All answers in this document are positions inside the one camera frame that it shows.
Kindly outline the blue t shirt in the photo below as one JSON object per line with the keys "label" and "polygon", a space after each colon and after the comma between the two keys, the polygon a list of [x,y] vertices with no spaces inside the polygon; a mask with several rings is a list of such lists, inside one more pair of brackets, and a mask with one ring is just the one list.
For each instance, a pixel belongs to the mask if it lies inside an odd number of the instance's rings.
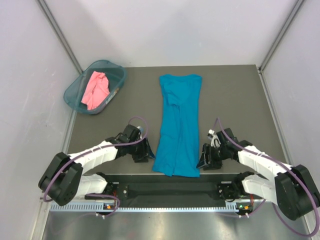
{"label": "blue t shirt", "polygon": [[199,98],[202,77],[162,75],[163,97],[160,138],[152,167],[166,176],[198,178],[200,137]]}

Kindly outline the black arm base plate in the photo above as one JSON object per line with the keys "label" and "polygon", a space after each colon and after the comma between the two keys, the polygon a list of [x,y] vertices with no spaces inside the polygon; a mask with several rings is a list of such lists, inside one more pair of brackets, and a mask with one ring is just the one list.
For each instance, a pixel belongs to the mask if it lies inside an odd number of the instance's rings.
{"label": "black arm base plate", "polygon": [[87,200],[117,197],[123,207],[210,207],[224,201],[249,199],[236,186],[237,174],[201,174],[199,177],[163,174],[101,174],[107,180],[102,193],[89,193]]}

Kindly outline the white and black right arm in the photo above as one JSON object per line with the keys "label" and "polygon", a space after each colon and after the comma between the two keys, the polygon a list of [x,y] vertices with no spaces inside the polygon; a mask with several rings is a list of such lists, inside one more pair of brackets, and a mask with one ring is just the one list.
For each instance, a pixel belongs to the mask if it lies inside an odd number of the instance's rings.
{"label": "white and black right arm", "polygon": [[293,221],[320,206],[320,193],[306,167],[280,166],[246,140],[236,145],[230,141],[216,146],[205,143],[197,168],[220,169],[226,159],[236,160],[253,171],[237,174],[225,186],[219,183],[217,187],[221,198],[233,201],[256,195],[278,206]]}

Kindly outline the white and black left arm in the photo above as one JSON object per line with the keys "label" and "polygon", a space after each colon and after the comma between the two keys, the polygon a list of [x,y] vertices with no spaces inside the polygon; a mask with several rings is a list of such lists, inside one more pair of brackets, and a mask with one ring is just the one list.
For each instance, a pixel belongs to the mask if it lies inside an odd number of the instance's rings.
{"label": "white and black left arm", "polygon": [[130,155],[136,163],[155,158],[147,138],[123,142],[110,137],[78,153],[57,153],[38,183],[38,187],[44,192],[43,200],[64,206],[75,197],[89,194],[109,198],[114,191],[113,185],[97,173],[85,174],[103,163],[126,155]]}

